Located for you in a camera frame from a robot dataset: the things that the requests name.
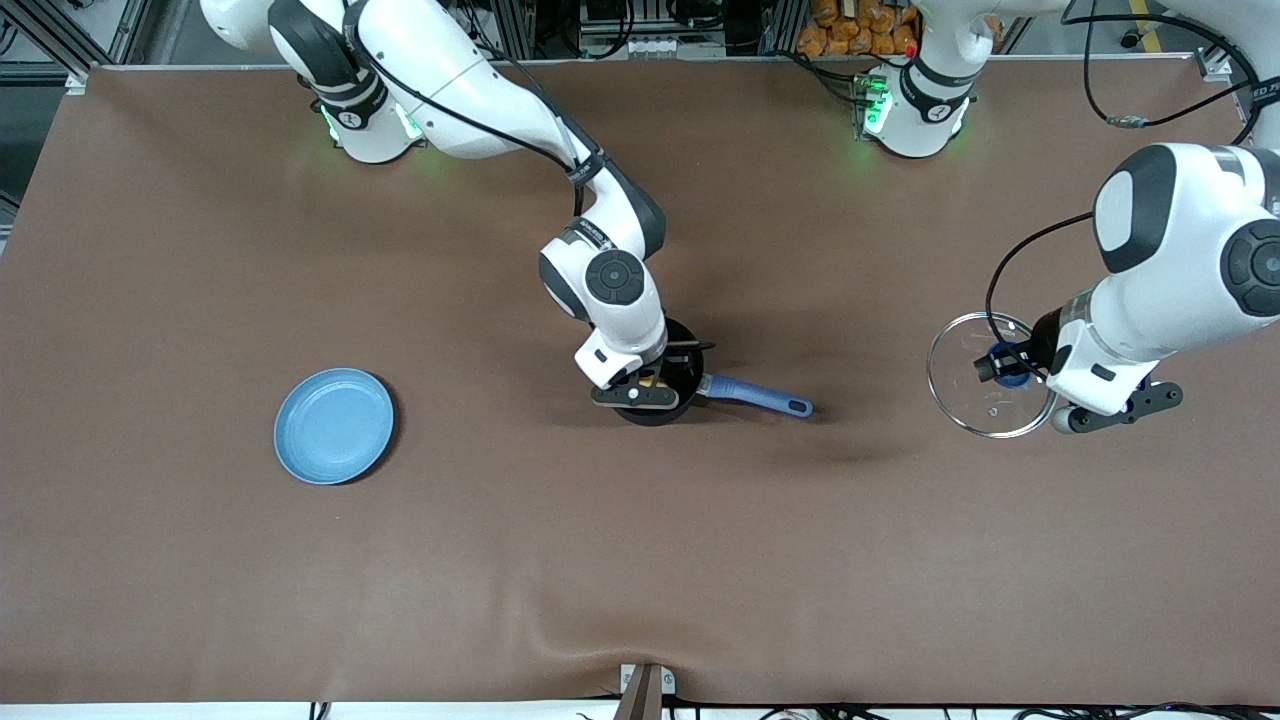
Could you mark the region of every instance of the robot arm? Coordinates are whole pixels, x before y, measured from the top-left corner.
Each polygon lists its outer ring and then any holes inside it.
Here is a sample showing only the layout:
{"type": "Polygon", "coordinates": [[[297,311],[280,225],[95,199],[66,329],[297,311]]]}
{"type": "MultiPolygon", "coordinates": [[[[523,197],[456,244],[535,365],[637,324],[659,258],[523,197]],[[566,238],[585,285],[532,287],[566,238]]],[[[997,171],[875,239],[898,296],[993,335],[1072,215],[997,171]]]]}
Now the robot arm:
{"type": "Polygon", "coordinates": [[[1151,145],[1103,183],[1093,233],[1110,275],[1041,318],[1032,337],[975,361],[979,377],[1048,370],[1069,405],[1053,424],[1089,432],[1180,402],[1148,383],[1176,354],[1280,316],[1280,154],[1151,145]]]}
{"type": "Polygon", "coordinates": [[[571,182],[594,202],[547,243],[539,274],[562,310],[593,325],[575,360],[599,388],[657,360],[666,318],[643,263],[666,236],[657,202],[576,123],[497,73],[434,0],[365,0],[347,12],[344,28],[443,152],[481,159],[525,143],[571,168],[571,182]]]}
{"type": "Polygon", "coordinates": [[[960,132],[969,91],[991,56],[993,37],[984,15],[1061,13],[1068,0],[916,0],[924,18],[920,47],[905,67],[872,70],[884,78],[884,109],[868,118],[865,133],[905,158],[927,158],[960,132]]]}
{"type": "Polygon", "coordinates": [[[347,46],[344,10],[342,0],[274,0],[266,17],[275,49],[319,97],[338,145],[361,163],[387,163],[421,133],[347,46]]]}

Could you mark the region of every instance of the blue plate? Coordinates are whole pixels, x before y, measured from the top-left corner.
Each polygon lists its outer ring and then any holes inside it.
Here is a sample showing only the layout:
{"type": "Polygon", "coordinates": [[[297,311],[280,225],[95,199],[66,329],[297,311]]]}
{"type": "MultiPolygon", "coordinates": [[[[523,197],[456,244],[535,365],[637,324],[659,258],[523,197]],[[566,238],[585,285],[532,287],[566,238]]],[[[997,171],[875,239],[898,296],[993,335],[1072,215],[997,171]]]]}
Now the blue plate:
{"type": "Polygon", "coordinates": [[[392,396],[355,368],[316,373],[293,388],[275,416],[275,456],[300,480],[332,486],[358,478],[387,450],[392,396]]]}

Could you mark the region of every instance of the cable connector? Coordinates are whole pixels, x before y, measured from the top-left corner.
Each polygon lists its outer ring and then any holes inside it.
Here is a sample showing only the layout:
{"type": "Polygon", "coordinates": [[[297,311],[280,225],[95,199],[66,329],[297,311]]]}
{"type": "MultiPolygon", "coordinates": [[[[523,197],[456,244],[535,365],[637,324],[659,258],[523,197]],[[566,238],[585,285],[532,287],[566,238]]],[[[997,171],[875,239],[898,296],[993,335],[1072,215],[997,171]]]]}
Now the cable connector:
{"type": "Polygon", "coordinates": [[[1111,115],[1107,118],[1107,124],[1124,129],[1142,129],[1149,123],[1147,118],[1139,115],[1111,115]]]}
{"type": "Polygon", "coordinates": [[[852,82],[855,86],[865,87],[868,90],[884,90],[886,87],[888,87],[888,83],[884,81],[883,77],[865,74],[865,73],[854,76],[852,82]]]}

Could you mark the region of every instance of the table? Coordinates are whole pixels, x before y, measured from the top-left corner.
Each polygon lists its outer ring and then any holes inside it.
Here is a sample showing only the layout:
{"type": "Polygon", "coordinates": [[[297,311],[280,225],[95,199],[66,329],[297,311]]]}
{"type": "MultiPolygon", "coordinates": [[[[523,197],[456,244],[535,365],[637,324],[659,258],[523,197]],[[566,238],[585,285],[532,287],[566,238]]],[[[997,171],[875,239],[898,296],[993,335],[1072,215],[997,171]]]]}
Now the table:
{"type": "MultiPolygon", "coordinates": [[[[1174,413],[969,436],[933,334],[1128,152],[1075,61],[993,63],[909,161],[782,63],[539,68],[666,209],[650,261],[713,372],[812,421],[593,407],[536,273],[571,195],[531,154],[361,167],[285,72],[97,70],[0,260],[0,701],[508,700],[673,667],[719,702],[1280,703],[1276,334],[1176,357],[1174,413]],[[294,383],[353,365],[402,424],[344,487],[279,468],[294,383]]],[[[1098,61],[1108,111],[1206,95],[1098,61]]],[[[1024,319],[1101,278],[1084,228],[1006,272],[1024,319]]]]}

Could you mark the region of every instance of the black cable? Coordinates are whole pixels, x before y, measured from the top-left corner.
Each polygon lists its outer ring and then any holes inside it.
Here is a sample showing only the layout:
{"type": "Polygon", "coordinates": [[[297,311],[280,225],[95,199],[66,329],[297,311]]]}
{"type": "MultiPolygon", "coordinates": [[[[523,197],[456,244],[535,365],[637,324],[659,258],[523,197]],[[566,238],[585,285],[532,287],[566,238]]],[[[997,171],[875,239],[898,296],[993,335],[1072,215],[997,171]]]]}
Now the black cable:
{"type": "Polygon", "coordinates": [[[475,38],[480,41],[480,46],[485,50],[493,53],[497,50],[493,42],[489,42],[489,36],[485,33],[484,27],[480,24],[480,15],[476,13],[475,0],[460,0],[462,5],[462,14],[471,23],[471,32],[475,33],[475,38]]]}
{"type": "Polygon", "coordinates": [[[564,42],[564,46],[568,47],[570,53],[572,53],[575,58],[588,59],[588,60],[604,60],[605,58],[612,58],[620,50],[627,46],[627,41],[631,40],[631,35],[636,27],[636,9],[635,5],[631,4],[631,0],[618,0],[622,4],[620,6],[620,13],[618,13],[618,37],[613,40],[608,50],[605,50],[599,55],[593,55],[590,53],[582,51],[582,49],[579,47],[577,42],[570,40],[568,37],[568,31],[573,26],[575,20],[572,15],[570,15],[566,12],[566,9],[572,10],[576,1],[577,0],[564,0],[563,3],[561,3],[561,41],[564,42]]]}
{"type": "MultiPolygon", "coordinates": [[[[465,1],[467,4],[470,4],[471,0],[465,0],[465,1]]],[[[466,115],[463,115],[461,113],[457,113],[457,111],[454,111],[454,110],[452,110],[449,108],[445,108],[444,105],[440,105],[435,100],[431,100],[430,97],[422,95],[417,90],[413,90],[412,87],[410,87],[408,85],[406,85],[404,81],[402,81],[398,77],[396,77],[394,74],[392,74],[392,72],[388,70],[385,65],[383,65],[380,61],[378,61],[378,58],[375,58],[374,55],[371,55],[370,53],[366,53],[364,50],[365,46],[364,46],[364,44],[360,42],[360,27],[358,27],[358,24],[352,26],[352,38],[351,40],[352,40],[352,45],[355,45],[356,49],[365,55],[365,58],[369,60],[369,64],[375,70],[378,70],[379,73],[381,73],[387,79],[389,79],[396,86],[398,86],[404,92],[408,92],[410,95],[412,95],[415,100],[419,100],[420,102],[426,102],[433,109],[435,109],[435,110],[438,110],[440,113],[444,113],[445,115],[449,115],[451,118],[453,118],[456,120],[466,123],[466,124],[468,124],[468,126],[471,126],[471,127],[474,127],[474,128],[476,128],[476,129],[479,129],[481,132],[486,132],[486,133],[489,133],[489,135],[492,135],[494,137],[498,137],[500,140],[506,140],[507,142],[518,145],[518,146],[521,146],[521,147],[524,147],[526,150],[532,150],[534,152],[541,155],[543,158],[547,158],[548,160],[556,163],[557,165],[559,165],[559,168],[562,170],[564,170],[566,173],[570,173],[570,172],[573,170],[573,168],[571,168],[567,163],[564,163],[563,160],[561,160],[559,158],[557,158],[553,152],[550,152],[548,150],[544,150],[544,149],[541,149],[541,147],[539,147],[539,146],[536,146],[536,145],[534,145],[531,142],[525,142],[524,140],[520,140],[518,137],[507,135],[507,133],[502,132],[500,129],[489,127],[489,126],[481,123],[480,120],[475,120],[475,119],[468,118],[468,117],[466,117],[466,115]]],[[[548,106],[548,109],[552,108],[552,104],[548,101],[548,97],[547,97],[547,91],[543,88],[543,85],[540,82],[538,82],[538,78],[535,78],[534,74],[529,72],[529,68],[526,68],[525,65],[522,65],[521,63],[518,63],[511,55],[507,55],[502,50],[498,50],[497,47],[489,45],[488,40],[485,40],[484,42],[486,45],[485,50],[488,50],[489,53],[492,53],[495,58],[499,58],[499,59],[502,59],[502,60],[504,60],[507,63],[511,63],[517,70],[520,70],[526,78],[529,78],[529,82],[531,82],[532,86],[534,86],[532,92],[535,95],[538,95],[538,97],[543,101],[544,105],[548,106]]],[[[573,215],[581,215],[582,214],[582,205],[584,204],[585,204],[585,193],[584,193],[582,188],[581,187],[575,187],[573,188],[573,215]]]]}
{"type": "Polygon", "coordinates": [[[890,60],[888,58],[886,58],[883,55],[877,55],[874,53],[856,53],[856,54],[854,54],[855,58],[861,56],[861,55],[865,55],[868,58],[876,58],[881,63],[884,63],[886,65],[888,65],[891,68],[897,68],[900,70],[905,70],[906,68],[910,67],[909,64],[897,64],[897,63],[890,60]]]}
{"type": "MultiPolygon", "coordinates": [[[[1096,8],[1097,6],[1097,0],[1093,0],[1093,4],[1094,4],[1094,8],[1096,8]]],[[[1185,29],[1188,32],[1192,32],[1192,33],[1199,36],[1201,38],[1203,38],[1203,40],[1208,41],[1210,44],[1212,44],[1215,47],[1219,47],[1224,53],[1226,53],[1226,55],[1229,58],[1231,58],[1231,60],[1235,61],[1236,67],[1240,68],[1240,72],[1244,73],[1245,82],[1240,83],[1240,85],[1243,85],[1243,87],[1257,87],[1260,85],[1258,73],[1254,69],[1253,63],[1249,61],[1248,56],[1245,56],[1244,53],[1239,47],[1236,47],[1235,45],[1233,45],[1226,37],[1222,37],[1221,35],[1219,35],[1219,33],[1208,29],[1207,27],[1204,27],[1204,26],[1202,26],[1202,24],[1199,24],[1197,22],[1188,20],[1185,18],[1171,17],[1171,15],[1169,15],[1169,17],[1166,17],[1166,15],[1152,15],[1152,14],[1148,14],[1148,13],[1128,13],[1128,14],[1103,14],[1103,15],[1098,15],[1098,14],[1094,14],[1094,13],[1091,12],[1088,15],[1084,15],[1084,17],[1068,18],[1066,15],[1071,12],[1071,8],[1074,5],[1075,5],[1074,0],[1073,0],[1073,3],[1070,5],[1068,5],[1066,10],[1062,13],[1061,20],[1059,20],[1061,24],[1064,24],[1064,26],[1074,26],[1074,24],[1080,24],[1080,23],[1089,23],[1089,31],[1091,32],[1092,32],[1092,28],[1093,28],[1093,23],[1132,22],[1132,20],[1146,20],[1146,22],[1153,22],[1153,23],[1164,23],[1164,24],[1178,27],[1178,28],[1183,28],[1183,29],[1185,29]]],[[[1101,118],[1103,118],[1108,123],[1115,124],[1115,123],[1112,123],[1112,117],[1108,117],[1106,113],[1103,113],[1102,109],[1098,108],[1097,102],[1092,97],[1093,88],[1091,87],[1091,85],[1088,82],[1088,78],[1089,78],[1089,40],[1091,40],[1091,37],[1092,37],[1092,35],[1085,33],[1085,46],[1084,46],[1084,49],[1085,49],[1085,55],[1084,55],[1085,96],[1089,99],[1089,105],[1091,105],[1091,108],[1093,108],[1093,111],[1096,114],[1098,114],[1101,118]]],[[[1219,92],[1216,96],[1213,96],[1212,100],[1220,100],[1221,97],[1226,97],[1228,95],[1230,95],[1230,92],[1222,91],[1222,92],[1219,92]]],[[[1167,115],[1165,118],[1158,118],[1156,120],[1146,120],[1142,126],[1135,126],[1135,127],[1151,127],[1153,124],[1164,124],[1164,123],[1171,122],[1174,119],[1181,118],[1181,117],[1187,115],[1190,111],[1198,110],[1198,109],[1203,108],[1207,104],[1208,104],[1208,101],[1201,101],[1201,102],[1198,102],[1197,105],[1193,105],[1189,109],[1179,110],[1178,113],[1174,113],[1172,115],[1167,115]]],[[[1231,142],[1229,145],[1239,145],[1240,142],[1243,142],[1249,136],[1249,133],[1253,132],[1253,127],[1257,124],[1257,122],[1258,122],[1258,113],[1253,108],[1249,108],[1248,118],[1245,119],[1244,127],[1240,129],[1239,135],[1236,135],[1235,138],[1231,140],[1231,142]]]]}
{"type": "Polygon", "coordinates": [[[1226,717],[1228,720],[1248,720],[1248,716],[1236,712],[1235,710],[1228,707],[1213,707],[1207,705],[1196,705],[1193,702],[1165,702],[1161,705],[1153,705],[1151,707],[1143,707],[1134,710],[1133,712],[1126,712],[1124,715],[1116,714],[1114,717],[1116,720],[1133,720],[1148,712],[1157,711],[1170,711],[1170,712],[1198,712],[1201,715],[1216,715],[1219,717],[1226,717]]]}
{"type": "Polygon", "coordinates": [[[858,105],[858,100],[840,92],[838,90],[827,83],[827,79],[835,79],[837,82],[852,82],[854,76],[845,76],[832,70],[822,69],[817,64],[814,64],[814,61],[810,60],[809,58],[799,55],[796,53],[790,53],[787,50],[771,50],[769,53],[765,53],[765,55],[780,55],[782,58],[791,60],[792,63],[813,73],[813,77],[818,78],[818,85],[820,85],[822,88],[826,90],[828,95],[831,95],[836,100],[840,100],[841,102],[858,105]]]}
{"type": "MultiPolygon", "coordinates": [[[[1036,232],[1034,234],[1032,234],[1027,240],[1024,240],[1024,241],[1019,242],[1018,245],[1015,245],[1012,247],[1012,250],[1010,250],[1009,252],[1005,254],[1005,256],[1000,260],[1000,264],[996,265],[996,272],[991,274],[991,284],[987,286],[987,297],[983,301],[983,309],[987,311],[987,327],[991,328],[991,334],[992,334],[992,337],[996,338],[997,343],[1004,345],[1007,341],[1005,341],[1005,336],[1000,334],[1000,329],[996,328],[996,316],[991,311],[991,299],[992,299],[993,295],[996,295],[996,283],[1000,282],[1000,274],[1005,272],[1005,266],[1009,265],[1009,261],[1012,260],[1015,255],[1018,255],[1019,252],[1021,252],[1023,249],[1025,249],[1028,245],[1036,242],[1037,240],[1039,240],[1039,238],[1042,238],[1042,237],[1044,237],[1047,234],[1052,234],[1052,233],[1055,233],[1055,232],[1057,232],[1057,231],[1060,231],[1062,228],[1071,227],[1071,225],[1074,225],[1076,223],[1083,223],[1084,220],[1088,220],[1092,217],[1093,217],[1092,211],[1089,211],[1089,213],[1082,213],[1082,214],[1079,214],[1079,215],[1076,215],[1074,218],[1069,218],[1069,219],[1062,220],[1060,223],[1053,223],[1052,225],[1050,225],[1050,227],[1047,227],[1047,228],[1044,228],[1042,231],[1036,232]]],[[[1012,354],[1012,356],[1014,356],[1014,360],[1016,360],[1018,364],[1021,365],[1028,373],[1034,374],[1037,378],[1044,379],[1044,375],[1041,374],[1041,372],[1038,369],[1032,368],[1029,363],[1027,363],[1025,360],[1021,359],[1021,356],[1019,356],[1016,354],[1012,354]]],[[[1019,712],[1014,717],[1014,720],[1027,720],[1027,717],[1030,717],[1032,715],[1042,715],[1044,717],[1051,717],[1052,720],[1076,720],[1076,717],[1079,717],[1079,716],[1075,716],[1075,715],[1057,715],[1057,714],[1048,712],[1046,710],[1041,710],[1041,708],[1033,707],[1033,708],[1024,710],[1024,711],[1019,712]]]]}
{"type": "MultiPolygon", "coordinates": [[[[1098,0],[1093,0],[1089,6],[1089,14],[1098,14],[1098,0]]],[[[1093,85],[1089,82],[1089,53],[1093,49],[1093,23],[1089,23],[1084,29],[1084,97],[1089,101],[1089,108],[1093,109],[1093,114],[1097,115],[1103,123],[1107,122],[1108,115],[1098,108],[1098,101],[1093,97],[1093,85]]]]}
{"type": "Polygon", "coordinates": [[[369,61],[369,64],[375,70],[378,70],[383,77],[385,77],[387,79],[392,81],[392,83],[394,83],[397,87],[399,87],[404,92],[408,92],[411,96],[413,96],[413,99],[417,100],[419,102],[425,102],[425,104],[430,105],[434,110],[436,110],[439,113],[444,113],[445,115],[453,118],[454,120],[458,120],[461,123],[466,123],[466,124],[468,124],[468,126],[471,126],[471,127],[474,127],[474,128],[476,128],[476,129],[479,129],[481,132],[486,132],[486,133],[489,133],[489,135],[492,135],[494,137],[498,137],[500,140],[506,140],[507,142],[511,142],[513,145],[518,145],[518,146],[521,146],[521,147],[524,147],[526,150],[531,150],[531,151],[541,155],[543,158],[547,158],[552,163],[556,163],[566,173],[572,172],[573,168],[568,167],[567,163],[564,163],[563,160],[561,160],[559,158],[557,158],[556,155],[553,155],[550,151],[544,150],[544,149],[541,149],[541,147],[539,147],[539,146],[536,146],[536,145],[534,145],[531,142],[525,142],[524,140],[520,140],[518,137],[513,137],[511,135],[507,135],[507,133],[502,132],[498,128],[492,128],[492,127],[481,123],[480,120],[474,120],[474,119],[463,115],[462,113],[457,113],[457,111],[454,111],[454,110],[452,110],[449,108],[445,108],[444,105],[440,105],[435,100],[431,100],[426,95],[422,95],[417,90],[410,87],[407,83],[404,83],[404,81],[402,81],[398,77],[396,77],[394,74],[392,74],[392,72],[388,70],[387,67],[383,65],[378,60],[378,58],[375,55],[365,53],[362,50],[364,49],[364,44],[360,42],[360,27],[358,27],[358,24],[357,26],[351,26],[351,33],[352,33],[352,45],[355,45],[357,49],[361,49],[361,51],[364,53],[365,59],[369,61]]]}
{"type": "Polygon", "coordinates": [[[723,5],[719,6],[721,9],[716,14],[714,18],[698,19],[698,18],[687,18],[687,17],[681,15],[676,10],[677,3],[678,3],[678,0],[667,0],[667,14],[671,15],[671,19],[676,20],[677,23],[680,23],[680,24],[682,24],[685,27],[689,27],[691,29],[712,29],[712,28],[717,28],[717,27],[724,24],[724,6],[723,5]]]}

